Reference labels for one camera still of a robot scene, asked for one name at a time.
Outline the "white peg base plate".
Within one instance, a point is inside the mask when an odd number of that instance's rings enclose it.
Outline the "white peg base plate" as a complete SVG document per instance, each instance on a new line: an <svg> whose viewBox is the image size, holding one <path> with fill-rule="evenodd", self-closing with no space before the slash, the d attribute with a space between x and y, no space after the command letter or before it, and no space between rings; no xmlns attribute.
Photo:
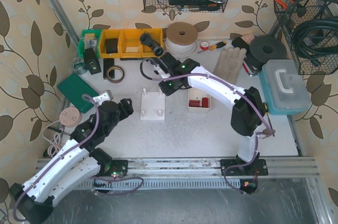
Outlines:
<svg viewBox="0 0 338 224"><path fill-rule="evenodd" d="M165 120L165 95L160 89L155 92L143 89L140 120Z"/></svg>

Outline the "white spring tray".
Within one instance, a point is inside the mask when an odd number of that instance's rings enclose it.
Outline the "white spring tray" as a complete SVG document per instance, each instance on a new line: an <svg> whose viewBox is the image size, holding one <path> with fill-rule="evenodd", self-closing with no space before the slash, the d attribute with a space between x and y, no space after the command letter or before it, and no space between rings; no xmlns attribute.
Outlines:
<svg viewBox="0 0 338 224"><path fill-rule="evenodd" d="M207 97L209 100L209 107L203 108L202 98ZM188 90L188 111L190 113L205 114L211 109L211 96L197 88L190 88Z"/></svg>

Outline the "beige work glove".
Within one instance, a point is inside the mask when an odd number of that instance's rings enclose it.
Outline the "beige work glove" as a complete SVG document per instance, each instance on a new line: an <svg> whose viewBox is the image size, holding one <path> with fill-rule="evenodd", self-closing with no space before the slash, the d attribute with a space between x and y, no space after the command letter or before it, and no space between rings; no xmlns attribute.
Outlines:
<svg viewBox="0 0 338 224"><path fill-rule="evenodd" d="M213 74L235 85L245 58L245 48L223 49L218 58Z"/></svg>

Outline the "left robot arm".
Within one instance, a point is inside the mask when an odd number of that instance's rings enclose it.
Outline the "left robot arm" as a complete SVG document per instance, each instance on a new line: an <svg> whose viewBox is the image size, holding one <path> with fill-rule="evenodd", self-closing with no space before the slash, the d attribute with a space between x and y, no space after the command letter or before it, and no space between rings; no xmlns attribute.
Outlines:
<svg viewBox="0 0 338 224"><path fill-rule="evenodd" d="M84 94L82 99L93 104L95 113L75 127L69 140L36 175L10 187L16 221L20 213L23 221L43 223L76 186L110 170L112 158L98 146L120 121L133 114L132 100L114 102L107 94L96 97Z"/></svg>

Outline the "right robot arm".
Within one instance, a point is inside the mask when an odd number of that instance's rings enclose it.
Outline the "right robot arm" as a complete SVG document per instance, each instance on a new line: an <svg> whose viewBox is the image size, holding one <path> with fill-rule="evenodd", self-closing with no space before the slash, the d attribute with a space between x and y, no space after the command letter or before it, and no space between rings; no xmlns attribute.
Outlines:
<svg viewBox="0 0 338 224"><path fill-rule="evenodd" d="M145 58L154 66L161 91L170 96L183 87L196 88L215 98L231 110L230 125L238 134L236 162L226 164L224 176L238 170L241 175L267 175L266 161L259 159L258 141L272 136L274 130L264 119L266 108L255 87L244 89L209 72L192 59L183 62L166 52L161 57Z"/></svg>

